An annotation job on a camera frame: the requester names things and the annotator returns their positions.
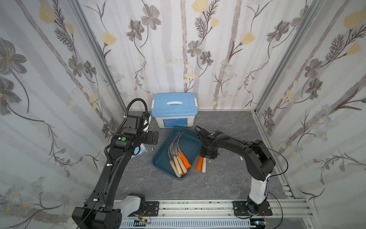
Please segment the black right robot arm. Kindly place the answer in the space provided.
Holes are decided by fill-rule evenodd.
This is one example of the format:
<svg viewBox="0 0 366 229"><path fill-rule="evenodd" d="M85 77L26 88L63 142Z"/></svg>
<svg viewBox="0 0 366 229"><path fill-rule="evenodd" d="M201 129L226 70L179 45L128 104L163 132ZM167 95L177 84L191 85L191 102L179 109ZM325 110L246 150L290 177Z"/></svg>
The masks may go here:
<svg viewBox="0 0 366 229"><path fill-rule="evenodd" d="M241 156L247 171L252 177L251 190L247 197L246 209L250 215L258 215L267 203L267 185L276 165L268 148L261 140L244 141L231 137L221 131L208 132L200 126L194 127L202 143L201 156L216 159L220 148Z"/></svg>

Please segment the wooden handle sickle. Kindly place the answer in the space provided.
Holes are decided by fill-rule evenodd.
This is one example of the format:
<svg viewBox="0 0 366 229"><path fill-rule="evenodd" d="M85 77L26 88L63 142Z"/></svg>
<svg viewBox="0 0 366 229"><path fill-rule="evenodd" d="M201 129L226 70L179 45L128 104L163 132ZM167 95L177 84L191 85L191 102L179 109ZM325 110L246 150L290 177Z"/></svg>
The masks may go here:
<svg viewBox="0 0 366 229"><path fill-rule="evenodd" d="M178 178L182 177L182 170L180 168L179 162L176 158L176 156L173 154L173 142L170 143L169 147L168 147L168 157L169 157L169 163L175 173L175 175Z"/></svg>
<svg viewBox="0 0 366 229"><path fill-rule="evenodd" d="M182 177L187 173L187 169L185 168L185 166L184 166L184 164L183 164L183 161L181 160L181 158L179 157L179 155L178 155L178 149L177 149L177 145L176 145L176 143L177 143L177 138L178 138L178 136L176 136L176 138L174 139L175 140L175 142L174 142L174 152L175 152L175 155L176 155L176 157L177 157L177 159L178 159L178 162L179 162L179 164L180 164L180 167L181 167L181 169L182 169L182 172L183 172L183 174L182 174Z"/></svg>
<svg viewBox="0 0 366 229"><path fill-rule="evenodd" d="M182 169L180 167L180 164L179 164L178 159L177 159L177 157L175 155L175 152L174 152L174 148L173 148L174 147L174 142L175 142L175 140L173 140L172 143L169 146L169 155L170 155L170 158L172 158L172 159L170 159L170 164L171 164L171 166L172 166L172 168L175 172L175 175L178 178L181 178L183 172L182 172Z"/></svg>
<svg viewBox="0 0 366 229"><path fill-rule="evenodd" d="M207 158L203 158L203 162L202 162L202 167L201 167L201 172L205 173L206 172L206 164L207 164Z"/></svg>

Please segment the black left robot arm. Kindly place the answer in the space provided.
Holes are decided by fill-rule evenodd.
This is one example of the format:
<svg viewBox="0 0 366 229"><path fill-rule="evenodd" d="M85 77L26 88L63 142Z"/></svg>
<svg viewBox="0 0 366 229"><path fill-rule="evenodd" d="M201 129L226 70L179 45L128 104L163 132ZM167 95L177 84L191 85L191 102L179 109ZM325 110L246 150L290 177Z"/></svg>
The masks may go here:
<svg viewBox="0 0 366 229"><path fill-rule="evenodd" d="M151 116L143 99L135 98L127 106L124 118L108 146L104 148L106 163L100 178L82 207L76 207L72 219L78 229L118 229L130 215L147 212L143 194L131 193L115 204L115 195L123 172L142 144L154 146L159 133L149 130Z"/></svg>

